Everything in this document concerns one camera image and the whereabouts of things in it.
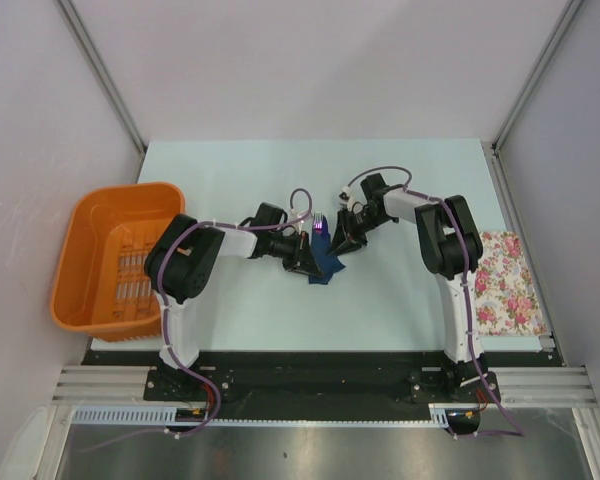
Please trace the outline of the purple iridescent fork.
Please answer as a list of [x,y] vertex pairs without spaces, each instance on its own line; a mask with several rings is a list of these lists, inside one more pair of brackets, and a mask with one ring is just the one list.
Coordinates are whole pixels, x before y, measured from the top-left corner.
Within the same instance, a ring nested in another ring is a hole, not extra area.
[[313,223],[312,223],[313,232],[316,233],[317,235],[322,235],[324,232],[325,224],[326,224],[326,220],[325,220],[324,214],[321,212],[315,212],[313,214]]

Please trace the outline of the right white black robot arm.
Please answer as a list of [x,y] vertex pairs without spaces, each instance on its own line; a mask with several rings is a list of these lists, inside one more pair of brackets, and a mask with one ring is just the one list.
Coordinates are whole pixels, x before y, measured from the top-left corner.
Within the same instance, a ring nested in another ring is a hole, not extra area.
[[367,245],[367,233],[387,222],[416,226],[426,269],[435,276],[443,310],[446,360],[441,388],[453,401],[464,401],[486,378],[488,367],[476,330],[475,280],[483,244],[466,199],[417,192],[407,184],[387,184],[377,169],[357,176],[363,203],[341,189],[340,209],[329,252],[343,255]]

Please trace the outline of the dark blue paper napkin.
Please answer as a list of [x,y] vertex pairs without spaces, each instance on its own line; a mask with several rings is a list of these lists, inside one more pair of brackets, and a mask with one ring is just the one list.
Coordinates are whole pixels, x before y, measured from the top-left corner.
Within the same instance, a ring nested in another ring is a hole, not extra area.
[[346,266],[339,260],[337,256],[329,255],[331,237],[328,233],[312,232],[311,236],[311,252],[318,265],[321,275],[310,275],[308,282],[315,285],[328,285],[333,279],[333,276],[342,272]]

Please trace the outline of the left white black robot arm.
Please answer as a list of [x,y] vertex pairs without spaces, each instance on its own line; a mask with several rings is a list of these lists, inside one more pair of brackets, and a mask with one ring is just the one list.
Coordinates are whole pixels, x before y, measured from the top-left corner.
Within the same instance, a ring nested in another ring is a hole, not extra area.
[[261,203],[254,216],[239,224],[199,222],[178,214],[148,254],[144,271],[149,277],[161,313],[161,360],[171,367],[166,387],[177,398],[194,397],[200,374],[191,367],[200,349],[194,339],[196,302],[222,257],[281,261],[285,271],[322,275],[310,247],[309,234],[278,206]]

